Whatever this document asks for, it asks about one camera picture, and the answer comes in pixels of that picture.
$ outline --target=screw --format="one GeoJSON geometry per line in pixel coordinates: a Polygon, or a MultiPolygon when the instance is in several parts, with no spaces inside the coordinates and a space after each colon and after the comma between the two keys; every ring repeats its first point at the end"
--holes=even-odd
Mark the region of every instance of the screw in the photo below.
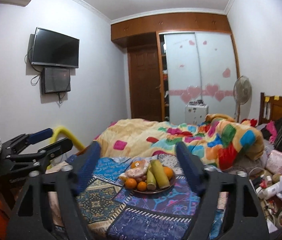
{"type": "Polygon", "coordinates": [[[214,167],[206,167],[206,168],[204,168],[206,171],[214,171],[215,170],[215,168],[214,167]]]}
{"type": "Polygon", "coordinates": [[[247,177],[247,173],[245,171],[237,171],[236,174],[238,174],[238,176],[246,178],[247,177]]]}
{"type": "Polygon", "coordinates": [[[71,171],[72,169],[72,165],[65,165],[61,168],[62,171],[71,171]]]}
{"type": "Polygon", "coordinates": [[[29,173],[29,176],[30,177],[36,177],[36,176],[39,176],[39,172],[38,171],[31,171],[30,173],[29,173]]]}

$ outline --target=white wardrobe door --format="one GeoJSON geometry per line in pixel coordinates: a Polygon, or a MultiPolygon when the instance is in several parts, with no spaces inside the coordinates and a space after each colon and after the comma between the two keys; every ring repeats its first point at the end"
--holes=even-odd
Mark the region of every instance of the white wardrobe door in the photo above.
{"type": "Polygon", "coordinates": [[[233,86],[237,79],[230,34],[196,32],[204,103],[210,114],[235,115],[233,86]]]}
{"type": "Polygon", "coordinates": [[[185,106],[200,92],[200,75],[194,33],[164,35],[169,81],[170,122],[185,122],[185,106]]]}

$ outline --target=wooden headboard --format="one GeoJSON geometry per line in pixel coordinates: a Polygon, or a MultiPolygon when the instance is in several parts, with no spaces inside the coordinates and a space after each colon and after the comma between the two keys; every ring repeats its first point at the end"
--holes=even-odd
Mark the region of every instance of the wooden headboard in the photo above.
{"type": "Polygon", "coordinates": [[[282,118],[282,97],[261,93],[259,124],[282,118]]]}

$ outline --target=patchwork blanket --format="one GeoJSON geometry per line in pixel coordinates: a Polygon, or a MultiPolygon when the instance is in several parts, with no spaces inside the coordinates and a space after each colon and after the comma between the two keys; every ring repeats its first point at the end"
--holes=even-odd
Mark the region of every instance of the patchwork blanket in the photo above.
{"type": "Polygon", "coordinates": [[[126,119],[112,124],[95,139],[102,157],[150,157],[175,154],[177,142],[184,142],[193,155],[221,170],[230,168],[237,154],[258,159],[264,149],[263,136],[254,127],[239,124],[222,114],[208,114],[199,126],[172,125],[126,119]]]}
{"type": "MultiPolygon", "coordinates": [[[[76,157],[72,155],[61,165],[72,164],[76,157]]],[[[191,191],[176,156],[170,154],[158,154],[147,159],[158,159],[174,170],[176,180],[173,187],[153,195],[125,189],[119,175],[130,168],[133,161],[141,159],[100,158],[88,184],[86,181],[83,182],[84,185],[79,183],[83,190],[76,200],[95,239],[183,238],[197,211],[200,197],[191,191]]],[[[49,193],[52,193],[49,197],[57,234],[61,239],[67,239],[56,193],[49,193]]],[[[226,202],[227,193],[220,192],[209,240],[217,237],[220,232],[226,202]]]]}

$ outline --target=wall-mounted tv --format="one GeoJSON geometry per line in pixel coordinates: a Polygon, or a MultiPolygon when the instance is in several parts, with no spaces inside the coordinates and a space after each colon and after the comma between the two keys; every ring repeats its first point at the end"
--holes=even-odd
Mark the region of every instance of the wall-mounted tv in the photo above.
{"type": "Polygon", "coordinates": [[[36,28],[32,65],[78,68],[79,41],[61,33],[36,28]]]}

